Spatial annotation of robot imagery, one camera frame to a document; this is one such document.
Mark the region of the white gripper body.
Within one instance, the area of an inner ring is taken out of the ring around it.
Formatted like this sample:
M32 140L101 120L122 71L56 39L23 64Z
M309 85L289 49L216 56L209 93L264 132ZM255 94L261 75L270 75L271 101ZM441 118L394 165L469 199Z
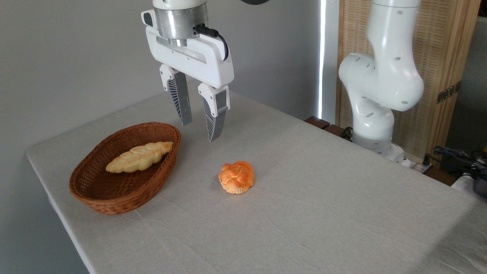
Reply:
M219 38L200 34L188 39L186 46L174 46L160 36L153 10L142 12L141 18L155 60L212 87L223 87L234 80L231 54L224 60L225 46Z

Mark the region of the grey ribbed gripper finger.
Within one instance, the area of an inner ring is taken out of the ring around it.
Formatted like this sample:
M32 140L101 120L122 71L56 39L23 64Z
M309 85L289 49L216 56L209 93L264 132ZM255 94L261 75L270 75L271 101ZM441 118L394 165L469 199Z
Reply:
M206 83L198 86L202 96L207 124L208 138L212 142L220 137L224 128L226 111L230 109L229 87L214 88Z
M182 125L191 123L193 117L190 109L186 74L165 64L160 66L159 72L164 90L170 93Z

